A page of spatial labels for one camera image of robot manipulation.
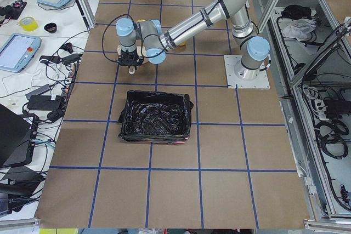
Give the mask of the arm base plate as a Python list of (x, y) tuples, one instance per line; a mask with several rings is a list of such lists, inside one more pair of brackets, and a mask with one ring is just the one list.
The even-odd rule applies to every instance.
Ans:
[(230, 89), (270, 89), (264, 62), (260, 68), (249, 70), (241, 63), (242, 55), (224, 55), (227, 87)]

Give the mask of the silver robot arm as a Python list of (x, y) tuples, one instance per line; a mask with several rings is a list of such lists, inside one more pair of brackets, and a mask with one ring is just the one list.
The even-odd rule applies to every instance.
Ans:
[(144, 59), (152, 64), (165, 61), (166, 53), (183, 42), (210, 28), (222, 20), (230, 20), (232, 36), (242, 52), (236, 64), (239, 76), (245, 72), (261, 71), (261, 64), (268, 57), (268, 41), (254, 31), (254, 23), (249, 17), (248, 0), (214, 0), (191, 17), (163, 32), (159, 20), (137, 22), (123, 15), (116, 22), (120, 54), (117, 63), (129, 68), (139, 67)]

